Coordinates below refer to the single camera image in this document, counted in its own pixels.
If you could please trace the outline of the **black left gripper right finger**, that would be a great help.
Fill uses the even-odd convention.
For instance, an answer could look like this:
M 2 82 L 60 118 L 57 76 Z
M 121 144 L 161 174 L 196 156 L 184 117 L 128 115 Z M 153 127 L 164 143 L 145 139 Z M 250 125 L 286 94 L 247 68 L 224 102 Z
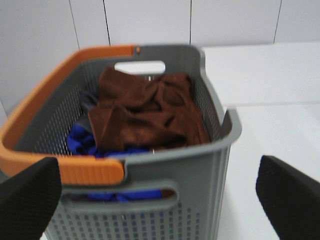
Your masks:
M 320 238 L 320 183 L 286 162 L 261 157 L 255 191 L 281 240 Z

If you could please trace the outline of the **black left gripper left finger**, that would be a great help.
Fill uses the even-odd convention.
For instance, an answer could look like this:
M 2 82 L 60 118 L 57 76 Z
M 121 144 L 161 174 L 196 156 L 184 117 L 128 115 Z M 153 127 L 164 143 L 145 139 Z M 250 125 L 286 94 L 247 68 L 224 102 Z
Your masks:
M 0 184 L 0 238 L 39 240 L 62 194 L 59 164 L 45 157 Z

